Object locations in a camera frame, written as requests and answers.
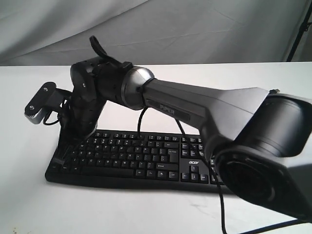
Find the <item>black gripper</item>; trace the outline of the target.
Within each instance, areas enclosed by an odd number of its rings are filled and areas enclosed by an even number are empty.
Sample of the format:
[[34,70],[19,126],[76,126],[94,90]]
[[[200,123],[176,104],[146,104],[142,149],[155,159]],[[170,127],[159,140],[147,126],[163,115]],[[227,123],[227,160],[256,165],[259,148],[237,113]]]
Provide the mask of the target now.
[[52,162],[58,165],[67,164],[72,152],[86,141],[95,131],[105,100],[96,98],[85,101],[72,96],[65,104],[60,115],[60,133],[58,145]]

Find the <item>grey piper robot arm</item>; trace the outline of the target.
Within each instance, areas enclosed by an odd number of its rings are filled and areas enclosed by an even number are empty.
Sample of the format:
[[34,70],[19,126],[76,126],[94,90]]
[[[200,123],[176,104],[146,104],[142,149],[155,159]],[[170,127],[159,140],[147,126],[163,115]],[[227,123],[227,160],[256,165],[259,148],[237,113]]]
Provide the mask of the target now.
[[59,149],[96,129],[106,101],[153,108],[198,129],[206,160],[241,199],[312,220],[310,99],[261,88],[220,90],[162,81],[146,68],[109,56],[75,63],[73,91],[61,116]]

